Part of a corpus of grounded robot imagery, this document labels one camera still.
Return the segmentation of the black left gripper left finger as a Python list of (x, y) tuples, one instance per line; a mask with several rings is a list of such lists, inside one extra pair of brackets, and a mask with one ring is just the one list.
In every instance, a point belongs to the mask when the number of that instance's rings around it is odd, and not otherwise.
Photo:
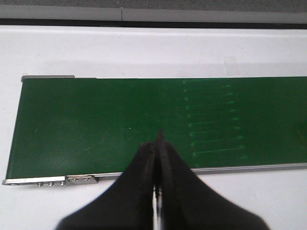
[(121, 176), (97, 199), (65, 217), (58, 230), (151, 230), (155, 144), (144, 142)]

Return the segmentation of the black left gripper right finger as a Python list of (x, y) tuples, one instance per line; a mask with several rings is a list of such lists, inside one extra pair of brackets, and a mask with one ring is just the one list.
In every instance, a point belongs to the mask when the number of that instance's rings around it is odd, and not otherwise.
[(265, 221), (227, 200), (185, 164), (162, 131), (156, 139), (166, 230), (267, 230)]

